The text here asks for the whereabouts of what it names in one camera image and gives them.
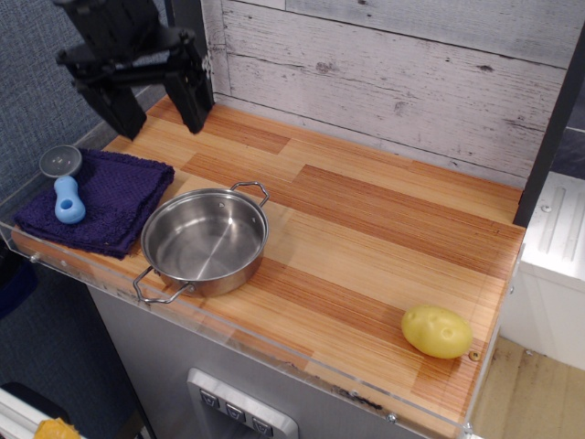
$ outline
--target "screw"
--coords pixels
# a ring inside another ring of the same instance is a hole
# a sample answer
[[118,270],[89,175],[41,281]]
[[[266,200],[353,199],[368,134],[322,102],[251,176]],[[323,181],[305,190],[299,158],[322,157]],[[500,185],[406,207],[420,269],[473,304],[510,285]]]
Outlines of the screw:
[[479,361],[481,357],[482,357],[482,354],[480,354],[480,353],[479,353],[479,352],[477,352],[476,350],[472,350],[472,351],[469,353],[469,359],[470,359],[471,361]]

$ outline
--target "metal frame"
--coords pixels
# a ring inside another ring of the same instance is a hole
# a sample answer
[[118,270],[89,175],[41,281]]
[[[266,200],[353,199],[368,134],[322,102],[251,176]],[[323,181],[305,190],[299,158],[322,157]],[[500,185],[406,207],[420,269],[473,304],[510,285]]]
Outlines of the metal frame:
[[548,171],[552,166],[563,133],[569,122],[573,106],[579,96],[584,77],[585,25],[581,28],[577,46],[573,52],[573,58],[570,61],[567,75],[558,94],[557,103],[550,116],[547,130],[538,150],[537,158],[532,166],[532,171],[530,171],[522,198],[518,203],[518,210],[514,218],[515,225],[528,227],[528,223],[537,206],[540,192],[547,181]]

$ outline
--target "purple towel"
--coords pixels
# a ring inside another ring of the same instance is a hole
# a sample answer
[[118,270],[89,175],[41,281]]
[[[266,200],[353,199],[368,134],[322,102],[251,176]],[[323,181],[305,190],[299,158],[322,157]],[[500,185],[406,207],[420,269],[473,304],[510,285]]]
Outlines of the purple towel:
[[164,163],[133,155],[81,150],[83,164],[75,176],[86,208],[77,224],[55,217],[57,194],[39,194],[15,215],[31,235],[74,249],[122,259],[154,212],[175,170]]

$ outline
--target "blue fabric wall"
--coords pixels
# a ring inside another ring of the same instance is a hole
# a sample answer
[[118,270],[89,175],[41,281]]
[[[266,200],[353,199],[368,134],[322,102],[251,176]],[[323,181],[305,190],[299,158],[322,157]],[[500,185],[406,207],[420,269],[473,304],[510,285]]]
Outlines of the blue fabric wall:
[[[163,12],[164,3],[157,2]],[[101,122],[56,64],[81,42],[50,0],[0,2],[0,200],[38,172],[54,145],[75,144]],[[103,139],[105,146],[109,139]],[[38,288],[0,320],[0,384],[21,382],[62,406],[91,439],[113,438],[135,404],[85,285],[35,266]]]

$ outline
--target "yellow object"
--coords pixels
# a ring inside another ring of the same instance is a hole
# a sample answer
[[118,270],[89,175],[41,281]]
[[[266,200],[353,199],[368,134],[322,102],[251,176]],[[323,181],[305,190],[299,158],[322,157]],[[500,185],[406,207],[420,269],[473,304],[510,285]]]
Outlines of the yellow object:
[[42,421],[37,428],[34,439],[80,439],[81,436],[71,425],[61,418]]
[[420,352],[438,359],[460,357],[473,341],[469,323],[449,309],[432,305],[409,309],[402,317],[402,333]]

